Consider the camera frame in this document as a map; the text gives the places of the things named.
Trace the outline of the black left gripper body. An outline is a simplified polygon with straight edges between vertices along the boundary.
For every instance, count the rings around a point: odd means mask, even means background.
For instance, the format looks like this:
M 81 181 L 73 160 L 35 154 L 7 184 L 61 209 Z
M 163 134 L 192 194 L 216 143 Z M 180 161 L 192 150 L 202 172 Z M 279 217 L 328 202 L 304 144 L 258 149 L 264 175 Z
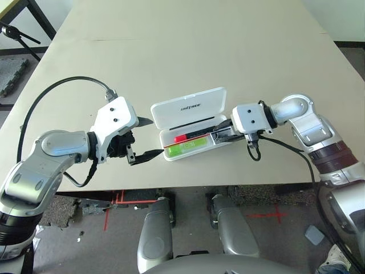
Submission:
M 112 138 L 108 148 L 107 156 L 109 158 L 124 158 L 128 160 L 129 165 L 136 162 L 135 153 L 132 150 L 132 144 L 135 142 L 132 131 L 128 131 L 124 135 L 116 135 Z

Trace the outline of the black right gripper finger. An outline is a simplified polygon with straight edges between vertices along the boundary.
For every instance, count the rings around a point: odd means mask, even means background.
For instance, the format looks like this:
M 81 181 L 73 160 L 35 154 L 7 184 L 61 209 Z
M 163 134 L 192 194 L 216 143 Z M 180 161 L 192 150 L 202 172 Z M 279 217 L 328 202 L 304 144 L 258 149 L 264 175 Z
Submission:
M 239 140 L 245 140 L 245 135 L 222 135 L 218 137 L 218 143 L 231 143 Z
M 222 131 L 222 130 L 230 130 L 233 126 L 233 122 L 231 119 L 227 119 L 220 124 L 216 125 L 213 129 L 214 132 Z

